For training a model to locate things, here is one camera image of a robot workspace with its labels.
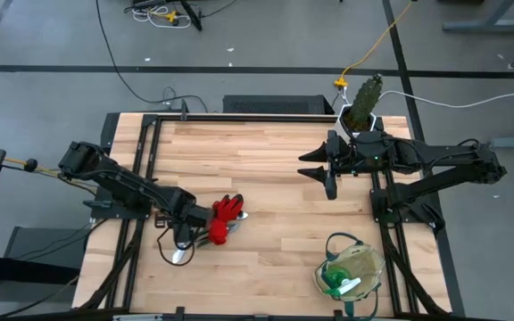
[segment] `wooden table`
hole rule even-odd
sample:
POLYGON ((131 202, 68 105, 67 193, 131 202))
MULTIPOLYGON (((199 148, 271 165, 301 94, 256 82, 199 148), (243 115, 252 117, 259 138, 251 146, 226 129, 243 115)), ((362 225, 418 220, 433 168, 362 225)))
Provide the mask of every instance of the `wooden table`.
MULTIPOLYGON (((111 157, 128 169, 134 162, 142 117, 123 113, 116 129, 111 157)), ((404 117, 383 121, 389 134, 410 137, 404 117)), ((369 175, 342 177, 338 198, 328 201, 322 184, 296 172, 318 166, 297 157, 316 149, 331 127, 301 122, 163 121, 153 174, 157 184, 185 188, 207 207, 224 194, 241 193, 250 217, 228 236, 226 244, 196 251, 185 267, 162 261, 155 241, 162 230, 154 228, 152 219, 146 221, 131 312, 173 313, 181 306, 186 313, 332 316, 333 310, 344 309, 341 302, 321 295, 312 282, 313 270, 325 258, 327 237, 333 232, 350 233, 380 251, 382 241, 371 214, 369 175)), ((152 142, 151 136, 146 145, 152 142)), ((409 183, 419 175, 394 178, 409 183)), ((439 306, 451 310, 431 229, 423 224, 403 226, 414 274, 439 306)), ((73 307, 86 301, 110 271, 119 230, 120 221, 111 219, 90 235, 73 307)), ((331 250, 349 245, 336 238, 331 250)), ((162 246, 170 257, 170 234, 162 246)), ((115 306, 121 304, 125 275, 120 278, 115 306)), ((397 269, 396 275, 402 309, 408 311, 397 269)), ((391 317, 386 272, 382 284, 377 315, 391 317)), ((356 316, 369 314, 373 307, 371 294, 355 304, 356 316)))

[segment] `red glove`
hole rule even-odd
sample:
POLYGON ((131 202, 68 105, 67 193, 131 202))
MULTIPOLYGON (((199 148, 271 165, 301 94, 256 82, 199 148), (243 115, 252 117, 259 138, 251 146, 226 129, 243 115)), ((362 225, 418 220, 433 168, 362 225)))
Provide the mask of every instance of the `red glove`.
POLYGON ((221 201, 213 203, 215 217, 211 221, 208 239, 216 244, 222 245, 227 240, 228 222, 236 219, 243 207, 243 196, 237 194, 233 199, 225 195, 221 201))

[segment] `concrete floor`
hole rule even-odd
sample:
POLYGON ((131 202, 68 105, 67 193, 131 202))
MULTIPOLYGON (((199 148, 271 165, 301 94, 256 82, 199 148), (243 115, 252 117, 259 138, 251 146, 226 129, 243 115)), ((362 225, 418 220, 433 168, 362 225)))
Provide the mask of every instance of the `concrete floor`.
MULTIPOLYGON (((226 2, 199 4, 210 12, 226 2)), ((399 24, 408 69, 508 71, 507 64, 514 60, 514 35, 441 31, 443 21, 484 18, 498 3, 416 2, 399 24)), ((393 1, 394 13, 406 4, 393 1)), ((101 0, 104 27, 119 65, 343 67, 362 57, 387 27, 382 3, 373 0, 239 0, 207 18, 202 33, 136 22, 122 13, 127 5, 126 0, 101 0)), ((509 16, 514 17, 514 7, 509 16)), ((94 2, 12 1, 0 24, 0 65, 110 66, 94 2)), ((397 69, 389 37, 361 67, 397 69)), ((201 96, 210 111, 221 111, 223 95, 320 94, 332 99, 336 79, 224 73, 124 77, 146 98, 160 99, 162 89, 173 86, 179 95, 201 96)), ((350 87, 366 78, 348 77, 350 87)), ((385 90, 402 91, 399 78, 384 81, 385 90)), ((514 91, 514 79, 411 78, 411 83, 415 95, 453 104, 514 91)), ((196 101, 188 104, 193 111, 202 110, 196 101)), ((418 107, 429 144, 514 136, 514 97, 466 110, 425 103, 418 107)), ((0 148, 9 157, 36 158, 54 167, 70 141, 98 142, 105 113, 149 109, 160 106, 139 102, 113 73, 0 72, 0 148)), ((376 112, 408 115, 405 100, 397 95, 387 96, 376 112)), ((461 185, 440 196, 467 315, 514 320, 514 150, 498 154, 509 171, 499 184, 461 185)), ((88 210, 80 203, 86 198, 84 192, 45 177, 3 171, 0 255, 14 226, 83 226, 88 210), (33 195, 43 196, 43 201, 35 201, 33 195)))

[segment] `black metal frame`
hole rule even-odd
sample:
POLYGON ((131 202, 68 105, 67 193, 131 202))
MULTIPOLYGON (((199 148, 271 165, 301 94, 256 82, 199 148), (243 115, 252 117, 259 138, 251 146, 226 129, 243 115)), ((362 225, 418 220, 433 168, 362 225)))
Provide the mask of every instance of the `black metal frame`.
MULTIPOLYGON (((142 159, 142 151, 143 146, 145 142, 145 133, 148 129, 148 127, 152 124, 155 124, 154 127, 154 133, 153 133, 153 140, 152 140, 152 146, 150 150, 150 155, 148 158, 148 166, 146 169, 146 178, 152 179, 153 175, 153 165, 155 162, 156 152, 157 152, 157 145, 159 143, 160 139, 160 130, 162 128, 162 123, 164 120, 166 121, 181 121, 183 119, 183 115, 179 113, 166 113, 166 114, 145 114, 143 116, 142 121, 142 128, 140 132, 140 137, 138 140, 137 145, 137 156, 135 158, 135 165, 134 169, 139 168, 140 160, 142 159)), ((327 116, 327 115, 311 115, 311 116, 305 116, 305 115, 244 115, 244 114, 188 114, 187 115, 187 121, 256 121, 256 122, 309 122, 309 123, 334 123, 336 121, 336 116, 327 116)), ((110 122, 110 126, 116 126, 116 122, 110 122)), ((378 128, 382 128, 382 122, 379 121, 378 128)), ((385 173, 386 182, 388 184, 392 184, 394 182, 394 179, 392 178, 391 173, 385 173)), ((379 189, 380 187, 380 181, 379 181, 379 175, 378 173, 374 173, 372 175, 372 183, 374 189, 379 189)), ((142 234, 142 230, 144 228, 144 220, 139 220, 137 222, 137 232, 140 233, 140 236, 142 234)), ((389 235, 388 226, 385 224, 380 224, 380 232, 383 237, 384 241, 384 233, 389 235)), ((409 261, 409 254, 407 249, 407 244, 405 241, 405 235, 403 232, 402 222, 397 223, 394 225, 394 230, 396 233, 397 238, 397 244, 398 244, 398 252, 402 256, 405 264, 409 267, 410 261, 409 261)), ((124 242, 121 241, 122 236, 125 236, 128 234, 128 223, 126 225, 122 225, 120 228, 120 239, 117 245, 116 252, 119 253, 122 251, 122 248, 124 246, 124 242)), ((443 244, 444 242, 447 242, 447 235, 443 232, 441 234, 436 234, 436 241, 437 241, 437 247, 439 250, 440 258, 442 261, 442 264, 444 268, 445 262, 447 262, 447 266, 453 267, 452 262, 452 254, 449 252, 449 244, 443 244)), ((135 255, 131 258, 129 265, 130 269, 128 270, 128 278, 127 278, 127 284, 124 291, 124 303, 123 307, 125 309, 129 309, 131 298, 132 298, 132 292, 133 292, 133 285, 134 285, 134 279, 136 278, 136 266, 137 266, 137 258, 139 253, 135 253, 135 255)), ((404 319, 411 319, 411 320, 429 320, 429 319, 444 319, 445 316, 428 316, 428 315, 420 315, 419 314, 419 308, 418 308, 418 301, 416 299, 416 296, 413 293, 413 290, 410 288, 410 285, 406 283, 406 291, 408 293, 408 302, 409 302, 409 308, 410 313, 406 313, 402 311, 402 305, 400 302, 400 294, 398 291, 398 283, 396 279, 395 274, 395 268, 394 268, 394 261, 390 257, 390 254, 385 251, 385 261, 386 261, 386 273, 388 277, 388 283, 390 286, 390 296, 393 304, 393 310, 394 310, 394 317, 400 317, 404 319)), ((456 309, 460 305, 457 302, 461 302, 460 292, 459 292, 459 286, 457 285, 457 280, 455 278, 448 278, 446 275, 445 282, 447 284, 448 288, 448 294, 450 297, 450 302, 453 306, 453 313, 451 316, 449 316, 451 319, 457 319, 456 316, 464 317, 463 310, 456 309)), ((115 294, 116 289, 112 288, 111 296, 113 297, 115 294)), ((113 299, 107 301, 107 308, 110 308, 111 305, 109 303, 113 303, 113 299)), ((166 314, 164 313, 164 318, 168 318, 170 320, 181 320, 184 317, 184 310, 183 307, 178 307, 176 314, 166 314)), ((343 319, 342 312, 340 310, 335 311, 335 315, 332 317, 285 317, 285 316, 266 316, 266 320, 340 320, 343 319)), ((187 315, 187 319, 220 319, 220 320, 255 320, 257 319, 257 316, 239 316, 239 315, 187 315)))

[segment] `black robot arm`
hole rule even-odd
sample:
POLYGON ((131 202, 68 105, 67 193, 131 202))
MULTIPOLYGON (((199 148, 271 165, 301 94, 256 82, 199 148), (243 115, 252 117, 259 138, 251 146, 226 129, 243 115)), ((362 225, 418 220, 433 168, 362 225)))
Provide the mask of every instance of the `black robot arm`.
POLYGON ((429 171, 435 166, 451 166, 438 175, 426 177, 410 185, 388 186, 389 206, 413 202, 419 196, 465 182, 493 184, 507 173, 487 144, 472 140, 472 145, 430 146, 420 141, 401 139, 386 132, 361 132, 347 144, 335 131, 317 150, 299 158, 300 161, 321 161, 327 169, 299 169, 325 186, 327 197, 336 198, 336 177, 345 174, 374 173, 392 170, 403 174, 429 171))
POLYGON ((120 166, 97 145, 70 144, 59 163, 67 179, 93 180, 112 194, 112 199, 128 209, 152 204, 165 213, 173 228, 175 243, 193 241, 194 228, 205 228, 212 219, 211 209, 195 204, 195 196, 173 186, 160 186, 120 166))

